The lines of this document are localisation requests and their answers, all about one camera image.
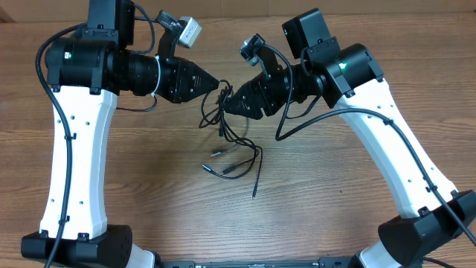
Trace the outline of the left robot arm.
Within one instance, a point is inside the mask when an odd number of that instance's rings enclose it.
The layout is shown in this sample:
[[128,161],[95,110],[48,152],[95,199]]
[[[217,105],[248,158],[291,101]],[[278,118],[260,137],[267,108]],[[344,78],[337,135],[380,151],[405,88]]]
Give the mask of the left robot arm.
[[35,69],[54,107],[54,148],[48,202],[39,229],[21,241],[22,256],[47,267],[159,267],[155,252],[136,246],[127,225],[108,222],[104,176],[109,129],[121,91],[184,103],[217,89],[219,82],[177,57],[201,25],[190,16],[161,11],[143,15],[164,34],[145,51],[132,50],[132,1],[91,1],[84,23],[47,39]]

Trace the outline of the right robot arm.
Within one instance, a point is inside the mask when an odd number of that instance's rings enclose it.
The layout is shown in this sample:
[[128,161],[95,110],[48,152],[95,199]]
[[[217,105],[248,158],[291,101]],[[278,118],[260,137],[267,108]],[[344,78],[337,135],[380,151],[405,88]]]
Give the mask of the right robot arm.
[[341,48],[319,9],[282,26],[296,64],[260,35],[239,52],[262,71],[224,102],[233,115],[259,120],[308,97],[324,100],[359,137],[382,173],[397,216],[378,228],[379,239],[357,253],[352,267],[416,267],[435,249],[469,233],[474,191],[459,191],[434,165],[402,117],[379,64],[356,43]]

